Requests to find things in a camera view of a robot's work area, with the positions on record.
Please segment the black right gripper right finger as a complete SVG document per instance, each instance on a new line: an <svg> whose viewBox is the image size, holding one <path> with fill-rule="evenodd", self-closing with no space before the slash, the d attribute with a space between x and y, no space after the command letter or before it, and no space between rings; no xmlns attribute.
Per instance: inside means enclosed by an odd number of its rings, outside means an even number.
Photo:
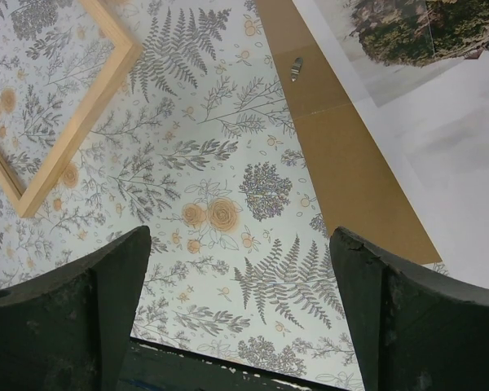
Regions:
<svg viewBox="0 0 489 391"><path fill-rule="evenodd" d="M489 289L344 227L329 248L366 390L489 390Z"/></svg>

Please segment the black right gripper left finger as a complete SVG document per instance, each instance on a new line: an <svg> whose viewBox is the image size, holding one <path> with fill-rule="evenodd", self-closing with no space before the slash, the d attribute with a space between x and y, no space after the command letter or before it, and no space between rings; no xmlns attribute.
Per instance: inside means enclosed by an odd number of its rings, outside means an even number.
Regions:
<svg viewBox="0 0 489 391"><path fill-rule="evenodd" d="M0 290L0 390L114 390L151 252L147 226Z"/></svg>

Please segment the light wooden picture frame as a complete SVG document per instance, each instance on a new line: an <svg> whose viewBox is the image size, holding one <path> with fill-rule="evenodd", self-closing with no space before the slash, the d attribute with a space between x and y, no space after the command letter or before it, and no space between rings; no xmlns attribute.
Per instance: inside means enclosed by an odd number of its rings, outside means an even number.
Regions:
<svg viewBox="0 0 489 391"><path fill-rule="evenodd" d="M105 1L81 4L114 48L27 187L20 183L0 152L0 186L22 218L35 215L143 50L137 37Z"/></svg>

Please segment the clear acrylic sheet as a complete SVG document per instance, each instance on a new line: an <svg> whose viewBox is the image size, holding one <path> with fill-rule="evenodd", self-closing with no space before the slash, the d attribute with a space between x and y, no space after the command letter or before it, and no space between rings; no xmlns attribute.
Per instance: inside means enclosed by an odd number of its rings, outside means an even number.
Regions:
<svg viewBox="0 0 489 391"><path fill-rule="evenodd" d="M489 51L489 0L427 1L437 59L475 58Z"/></svg>

